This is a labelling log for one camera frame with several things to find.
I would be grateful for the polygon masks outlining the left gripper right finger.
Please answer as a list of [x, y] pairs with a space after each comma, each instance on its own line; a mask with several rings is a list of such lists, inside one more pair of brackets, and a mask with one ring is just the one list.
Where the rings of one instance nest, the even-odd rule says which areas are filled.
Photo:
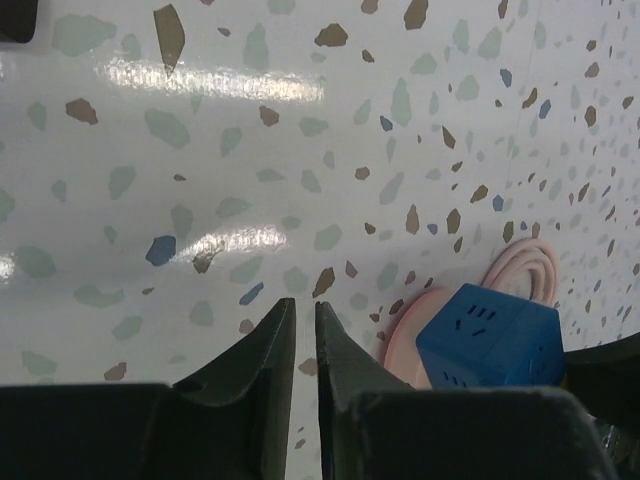
[[415, 390], [315, 306], [325, 479], [615, 479], [582, 405], [549, 387]]

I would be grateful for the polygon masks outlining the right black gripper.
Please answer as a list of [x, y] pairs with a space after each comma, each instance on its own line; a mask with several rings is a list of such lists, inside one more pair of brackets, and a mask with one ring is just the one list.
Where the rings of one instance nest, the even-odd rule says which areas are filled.
[[621, 479], [639, 477], [639, 335], [567, 354], [567, 387]]

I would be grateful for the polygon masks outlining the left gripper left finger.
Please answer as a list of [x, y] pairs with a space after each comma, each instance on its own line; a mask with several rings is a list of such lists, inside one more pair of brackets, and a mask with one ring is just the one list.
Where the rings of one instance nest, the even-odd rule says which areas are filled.
[[296, 314], [279, 300], [257, 326], [173, 385], [7, 386], [5, 479], [281, 479]]

